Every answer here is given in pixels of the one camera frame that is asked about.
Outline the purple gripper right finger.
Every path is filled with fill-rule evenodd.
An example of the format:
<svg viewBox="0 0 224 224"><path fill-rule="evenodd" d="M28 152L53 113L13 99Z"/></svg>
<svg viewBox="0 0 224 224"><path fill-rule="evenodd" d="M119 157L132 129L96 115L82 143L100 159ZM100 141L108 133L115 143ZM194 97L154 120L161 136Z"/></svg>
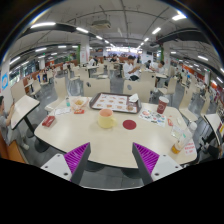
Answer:
<svg viewBox="0 0 224 224"><path fill-rule="evenodd" d="M133 144L132 153L145 185L182 169L182 167L169 155L159 155L137 143Z"/></svg>

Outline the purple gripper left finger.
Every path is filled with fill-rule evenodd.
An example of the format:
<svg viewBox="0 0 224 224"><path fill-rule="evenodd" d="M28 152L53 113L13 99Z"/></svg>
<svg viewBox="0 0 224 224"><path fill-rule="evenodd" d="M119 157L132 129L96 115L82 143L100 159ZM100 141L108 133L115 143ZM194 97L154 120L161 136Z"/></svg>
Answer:
<svg viewBox="0 0 224 224"><path fill-rule="evenodd" d="M90 153L90 143L85 143L65 155L55 154L42 166L42 169L72 183L79 184Z"/></svg>

